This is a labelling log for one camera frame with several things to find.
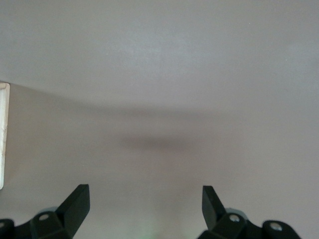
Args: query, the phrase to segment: gray wall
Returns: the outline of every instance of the gray wall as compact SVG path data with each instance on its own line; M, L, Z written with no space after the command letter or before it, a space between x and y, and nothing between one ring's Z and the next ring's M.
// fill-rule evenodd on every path
M319 1L1 1L0 218L80 183L76 238L195 239L201 186L318 238Z

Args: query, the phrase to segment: metal screw head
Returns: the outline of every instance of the metal screw head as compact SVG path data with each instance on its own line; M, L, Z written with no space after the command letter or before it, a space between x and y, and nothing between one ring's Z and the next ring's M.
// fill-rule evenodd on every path
M237 215L235 215L235 214L230 215L230 216L229 216L229 219L230 219L232 222L235 222L235 223L237 223L237 222L240 221L239 217L238 217Z
M279 225L278 223L270 223L270 227L272 229L274 229L275 231L282 231L283 228L281 225Z

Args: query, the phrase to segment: white wall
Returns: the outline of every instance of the white wall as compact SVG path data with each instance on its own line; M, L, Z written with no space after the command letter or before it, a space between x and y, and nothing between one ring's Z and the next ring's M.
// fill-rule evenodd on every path
M1 1L0 80L12 83L1 212L22 223L90 182L77 238L192 239L211 184L252 222L318 238L318 11L317 0ZM61 197L17 197L26 190Z

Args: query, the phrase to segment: white surface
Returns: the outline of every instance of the white surface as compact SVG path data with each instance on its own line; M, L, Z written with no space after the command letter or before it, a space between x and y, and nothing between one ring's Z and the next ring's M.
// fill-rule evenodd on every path
M0 82L0 189L3 187L10 85Z
M1 1L0 215L79 183L80 238L194 239L201 186L319 238L319 1Z

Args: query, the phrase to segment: black plastic part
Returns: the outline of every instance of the black plastic part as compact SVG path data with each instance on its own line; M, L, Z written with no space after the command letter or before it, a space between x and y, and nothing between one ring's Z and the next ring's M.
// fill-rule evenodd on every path
M271 228L271 223L277 223L281 226L281 230ZM263 223L263 233L271 239L301 239L292 227L279 221L265 221Z
M0 239L72 239L90 210L89 185L79 185L55 212L43 212L14 227L0 220Z
M63 227L74 237L90 210L90 192L88 185L79 185L73 193L58 207L55 213Z
M212 230L217 221L226 214L226 210L212 186L203 187L202 212L208 230Z
M301 239L286 223L265 221L260 228L239 214L227 213L211 186L203 187L202 211L208 230L198 239Z

